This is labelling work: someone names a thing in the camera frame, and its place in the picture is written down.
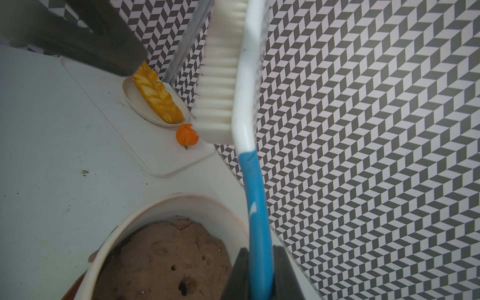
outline bowl rim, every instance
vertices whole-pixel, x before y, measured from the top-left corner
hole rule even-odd
[[[181,198],[181,197],[202,198],[202,200],[207,200],[209,202],[212,202],[212,203],[222,207],[223,209],[226,210],[227,213],[229,213],[232,216],[233,219],[235,219],[235,221],[237,223],[241,224],[241,228],[245,231],[247,236],[249,235],[249,232],[248,232],[245,224],[242,222],[242,220],[238,217],[237,214],[235,214],[224,203],[222,203],[222,202],[220,202],[216,199],[213,199],[211,197],[208,197],[208,196],[205,196],[205,195],[202,195],[202,194],[198,194],[198,193],[178,192],[178,193],[171,194],[171,195],[163,197],[159,200],[153,201],[153,202],[149,203],[148,205],[140,208],[135,213],[130,215],[125,221],[123,221],[121,225],[119,225],[119,226],[115,227],[115,229],[113,229],[113,231],[109,234],[107,239],[100,246],[95,259],[90,264],[90,266],[89,266],[89,268],[88,268],[88,270],[85,274],[85,277],[82,281],[82,284],[79,288],[79,292],[77,292],[77,296],[80,295],[81,299],[88,299],[88,300],[90,300],[92,298],[94,288],[95,288],[96,279],[98,278],[98,275],[100,273],[100,269],[103,266],[103,262],[105,261],[108,254],[110,253],[113,245],[115,245],[118,238],[120,237],[122,232],[127,228],[128,225],[130,225],[135,219],[137,219],[141,214],[143,214],[145,211],[147,211],[151,207],[153,207],[153,206],[155,206],[159,203],[174,200],[176,198]]]

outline cracked brown mass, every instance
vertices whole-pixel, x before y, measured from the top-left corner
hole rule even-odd
[[[217,300],[232,269],[224,243],[190,220],[140,230],[103,268],[93,300]]]

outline blue handle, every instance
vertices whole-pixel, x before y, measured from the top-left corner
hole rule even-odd
[[[257,152],[239,155],[243,173],[250,223],[250,297],[270,300],[273,287],[273,254],[264,180]]]

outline oval plate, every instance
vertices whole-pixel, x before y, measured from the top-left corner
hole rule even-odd
[[[148,103],[145,101],[145,99],[142,97],[142,94],[138,91],[135,83],[133,82],[133,79],[131,77],[128,77],[125,79],[122,83],[122,89],[123,89],[123,94],[125,95],[125,98],[127,99],[128,104],[132,107],[132,109],[142,116],[145,120],[148,120],[152,123],[165,126],[165,127],[175,127],[179,126],[180,124],[184,124],[188,121],[190,118],[190,112],[188,110],[188,107],[186,104],[182,101],[182,99],[175,93],[173,88],[166,83],[163,83],[165,85],[165,89],[172,95],[172,100],[175,103],[176,106],[181,110],[183,114],[183,121],[177,124],[168,124],[167,122],[163,121],[161,117],[159,117],[148,105]]]

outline white table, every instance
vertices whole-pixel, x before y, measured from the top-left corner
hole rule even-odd
[[[218,199],[248,225],[243,189],[218,155],[149,175],[57,58],[0,47],[0,97],[2,299],[60,299],[115,226],[172,193]],[[319,299],[294,270],[305,298]]]

